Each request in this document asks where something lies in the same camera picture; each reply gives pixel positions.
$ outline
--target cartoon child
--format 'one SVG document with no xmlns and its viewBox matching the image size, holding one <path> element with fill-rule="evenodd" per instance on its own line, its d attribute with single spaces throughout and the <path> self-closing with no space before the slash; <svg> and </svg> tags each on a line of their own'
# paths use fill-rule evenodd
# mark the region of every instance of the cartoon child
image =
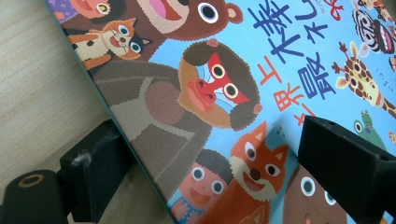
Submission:
<svg viewBox="0 0 396 224">
<path fill-rule="evenodd" d="M 47 0 L 59 23 L 68 21 L 78 13 L 88 19 L 101 18 L 110 12 L 108 0 Z"/>
<path fill-rule="evenodd" d="M 196 223 L 232 179 L 230 163 L 218 152 L 202 149 L 179 187 L 182 196 L 171 206 L 178 223 Z"/>
</svg>

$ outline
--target cartoon animal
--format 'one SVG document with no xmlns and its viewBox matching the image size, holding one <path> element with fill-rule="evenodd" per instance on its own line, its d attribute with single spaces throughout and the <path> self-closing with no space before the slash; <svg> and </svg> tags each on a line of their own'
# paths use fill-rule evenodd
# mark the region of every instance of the cartoon animal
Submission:
<svg viewBox="0 0 396 224">
<path fill-rule="evenodd" d="M 393 131 L 388 132 L 390 142 L 396 145 L 396 134 Z"/>
<path fill-rule="evenodd" d="M 271 150 L 266 135 L 264 122 L 233 146 L 233 180 L 199 223 L 269 223 L 270 202 L 285 181 L 289 147 Z"/>
<path fill-rule="evenodd" d="M 109 51 L 124 60 L 133 60 L 139 58 L 145 45 L 150 43 L 134 31 L 135 22 L 135 18 L 112 21 L 103 31 L 90 30 L 85 35 L 69 35 L 67 38 L 87 70 L 110 61 Z"/>
<path fill-rule="evenodd" d="M 298 165 L 286 188 L 283 224 L 306 223 L 347 224 L 347 213 L 302 165 Z"/>
<path fill-rule="evenodd" d="M 212 127 L 244 129 L 262 110 L 248 65 L 216 39 L 188 47 L 178 70 L 118 60 L 93 81 L 166 200 Z"/>
<path fill-rule="evenodd" d="M 366 11 L 360 10 L 360 6 L 354 0 L 352 4 L 354 6 L 352 17 L 356 24 L 356 33 L 361 40 L 374 52 L 393 54 L 395 43 L 387 27 L 379 20 L 374 20 Z"/>
<path fill-rule="evenodd" d="M 151 40 L 140 61 L 148 61 L 168 38 L 201 39 L 217 34 L 229 23 L 238 24 L 243 20 L 242 10 L 224 0 L 125 0 L 124 8 L 124 12 L 112 20 L 135 17 L 138 20 L 136 31 Z M 101 30 L 110 21 L 107 17 L 100 19 L 93 21 L 77 15 L 62 27 L 69 35 L 76 30 Z"/>
<path fill-rule="evenodd" d="M 346 55 L 346 63 L 344 68 L 340 68 L 336 62 L 332 65 L 332 69 L 334 69 L 336 74 L 339 74 L 340 71 L 345 73 L 344 77 L 337 78 L 336 87 L 344 89 L 348 86 L 361 99 L 368 101 L 372 106 L 383 108 L 396 119 L 396 107 L 384 97 L 370 71 L 358 58 L 359 56 L 367 56 L 368 48 L 365 44 L 362 44 L 361 49 L 358 50 L 355 42 L 350 42 L 350 50 L 352 52 L 352 57 L 350 58 L 347 55 L 346 45 L 341 42 L 339 45 L 340 50 Z"/>
<path fill-rule="evenodd" d="M 387 151 L 387 147 L 385 146 L 379 134 L 376 132 L 373 126 L 373 120 L 367 110 L 361 111 L 361 118 L 363 120 L 364 126 L 358 119 L 356 119 L 354 122 L 355 131 L 358 136 Z"/>
<path fill-rule="evenodd" d="M 391 21 L 395 23 L 393 18 L 390 16 L 389 12 L 387 9 L 385 9 L 384 5 L 375 7 L 376 11 L 378 12 L 378 18 L 383 21 Z"/>
<path fill-rule="evenodd" d="M 373 9 L 374 7 L 383 5 L 381 0 L 359 0 L 359 6 L 366 7 L 367 9 Z"/>
<path fill-rule="evenodd" d="M 110 13 L 112 0 L 47 0 L 54 17 L 63 23 L 80 14 L 87 19 L 102 18 Z"/>
</svg>

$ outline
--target cartoon mandrill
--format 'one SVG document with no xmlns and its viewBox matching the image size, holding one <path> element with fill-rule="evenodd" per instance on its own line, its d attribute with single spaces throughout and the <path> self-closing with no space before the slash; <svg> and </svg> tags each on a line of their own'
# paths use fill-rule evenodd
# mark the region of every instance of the cartoon mandrill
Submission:
<svg viewBox="0 0 396 224">
<path fill-rule="evenodd" d="M 212 127 L 241 130 L 262 111 L 248 65 L 216 39 L 187 48 L 178 70 L 116 61 L 93 79 L 165 200 Z"/>
</svg>

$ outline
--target red nose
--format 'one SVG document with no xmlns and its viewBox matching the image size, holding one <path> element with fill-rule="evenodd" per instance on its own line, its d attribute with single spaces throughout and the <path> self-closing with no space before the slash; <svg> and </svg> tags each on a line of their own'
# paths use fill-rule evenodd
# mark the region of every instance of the red nose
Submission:
<svg viewBox="0 0 396 224">
<path fill-rule="evenodd" d="M 213 85 L 210 83 L 207 83 L 203 81 L 202 79 L 199 79 L 196 84 L 196 89 L 198 90 L 198 93 L 201 95 L 201 97 L 208 103 L 213 104 L 216 101 L 216 94 L 215 94 L 215 88 Z"/>
</svg>

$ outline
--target cartoon fox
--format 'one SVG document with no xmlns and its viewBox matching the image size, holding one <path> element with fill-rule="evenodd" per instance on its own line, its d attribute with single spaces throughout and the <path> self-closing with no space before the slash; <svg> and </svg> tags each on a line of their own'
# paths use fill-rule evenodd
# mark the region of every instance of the cartoon fox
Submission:
<svg viewBox="0 0 396 224">
<path fill-rule="evenodd" d="M 264 122 L 233 146 L 233 180 L 199 223 L 269 223 L 270 201 L 284 184 L 289 147 L 271 150 L 266 134 Z"/>
</svg>

